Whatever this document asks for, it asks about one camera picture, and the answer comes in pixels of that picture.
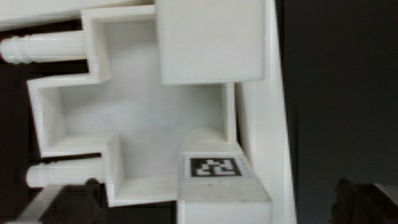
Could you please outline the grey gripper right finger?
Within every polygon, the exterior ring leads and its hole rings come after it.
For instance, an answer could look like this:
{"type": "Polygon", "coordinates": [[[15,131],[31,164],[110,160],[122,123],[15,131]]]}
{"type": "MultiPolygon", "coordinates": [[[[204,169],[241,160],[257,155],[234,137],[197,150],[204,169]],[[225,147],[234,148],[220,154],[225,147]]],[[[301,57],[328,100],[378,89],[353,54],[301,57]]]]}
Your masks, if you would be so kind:
{"type": "Polygon", "coordinates": [[[341,178],[330,223],[398,224],[398,185],[355,184],[341,178]]]}

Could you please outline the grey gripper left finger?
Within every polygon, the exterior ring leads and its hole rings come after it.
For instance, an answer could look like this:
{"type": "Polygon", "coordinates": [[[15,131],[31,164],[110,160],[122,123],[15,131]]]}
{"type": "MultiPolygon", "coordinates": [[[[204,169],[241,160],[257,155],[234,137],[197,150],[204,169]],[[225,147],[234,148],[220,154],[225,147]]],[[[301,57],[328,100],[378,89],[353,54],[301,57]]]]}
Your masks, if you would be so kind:
{"type": "Polygon", "coordinates": [[[88,179],[42,189],[10,224],[106,224],[106,207],[102,184],[88,179]]]}

